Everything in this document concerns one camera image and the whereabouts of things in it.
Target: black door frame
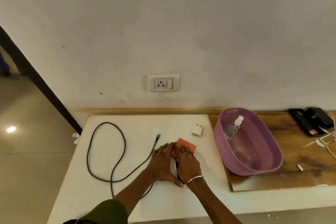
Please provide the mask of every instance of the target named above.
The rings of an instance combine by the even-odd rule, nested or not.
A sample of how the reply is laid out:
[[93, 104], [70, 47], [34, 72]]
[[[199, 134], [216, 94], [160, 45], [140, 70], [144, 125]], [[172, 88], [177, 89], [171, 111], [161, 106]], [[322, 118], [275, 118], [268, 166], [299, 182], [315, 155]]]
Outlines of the black door frame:
[[62, 102], [56, 97], [53, 91], [48, 87], [45, 81], [40, 77], [38, 72], [29, 63], [20, 49], [14, 44], [9, 35], [0, 26], [0, 46], [8, 53], [15, 64], [20, 66], [26, 76], [38, 87], [38, 89], [46, 96], [52, 105], [60, 112], [60, 114], [69, 122], [78, 134], [82, 134], [82, 128], [65, 108]]

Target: power socket switch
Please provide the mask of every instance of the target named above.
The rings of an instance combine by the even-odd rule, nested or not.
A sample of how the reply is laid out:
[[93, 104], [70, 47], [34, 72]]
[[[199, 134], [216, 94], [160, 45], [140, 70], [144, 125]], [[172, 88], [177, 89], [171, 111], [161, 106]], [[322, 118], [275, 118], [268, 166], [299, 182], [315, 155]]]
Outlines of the power socket switch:
[[168, 92], [179, 90], [179, 74], [149, 74], [148, 83], [151, 92]]

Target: hand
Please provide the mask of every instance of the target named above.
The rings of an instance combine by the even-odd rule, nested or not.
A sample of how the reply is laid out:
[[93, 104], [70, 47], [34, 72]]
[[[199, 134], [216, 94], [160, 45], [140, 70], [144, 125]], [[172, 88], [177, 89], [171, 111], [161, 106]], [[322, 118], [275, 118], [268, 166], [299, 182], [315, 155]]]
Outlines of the hand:
[[153, 175], [154, 181], [169, 181], [183, 188], [183, 183], [173, 175], [170, 169], [170, 154], [174, 147], [175, 143], [170, 143], [169, 145], [166, 143], [157, 150], [153, 150], [152, 158], [145, 170], [147, 170], [150, 175]]
[[194, 154], [190, 152], [188, 147], [175, 147], [178, 156], [177, 174], [181, 180], [187, 184], [188, 181], [197, 176], [202, 175], [201, 166]]

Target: wooden board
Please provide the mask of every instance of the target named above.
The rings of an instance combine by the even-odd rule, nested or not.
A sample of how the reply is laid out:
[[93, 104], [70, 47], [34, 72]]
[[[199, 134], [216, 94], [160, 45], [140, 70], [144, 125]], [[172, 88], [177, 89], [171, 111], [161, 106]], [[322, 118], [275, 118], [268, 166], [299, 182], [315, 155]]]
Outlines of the wooden board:
[[[282, 188], [336, 185], [336, 159], [326, 148], [313, 142], [316, 137], [307, 136], [288, 112], [255, 112], [270, 130], [283, 154], [283, 164], [273, 172], [252, 176], [235, 175], [227, 168], [231, 191], [270, 190]], [[219, 113], [209, 114], [212, 128]], [[330, 141], [332, 135], [324, 141]], [[336, 155], [336, 143], [329, 149]], [[300, 164], [304, 171], [297, 167]]]

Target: green sleeve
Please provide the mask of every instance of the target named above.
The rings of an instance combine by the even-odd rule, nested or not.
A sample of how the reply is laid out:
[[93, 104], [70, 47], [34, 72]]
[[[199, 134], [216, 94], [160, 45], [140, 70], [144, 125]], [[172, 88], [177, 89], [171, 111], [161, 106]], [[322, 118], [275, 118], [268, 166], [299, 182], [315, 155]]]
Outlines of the green sleeve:
[[108, 199], [80, 218], [76, 224], [125, 224], [127, 218], [128, 215], [124, 205], [119, 201]]

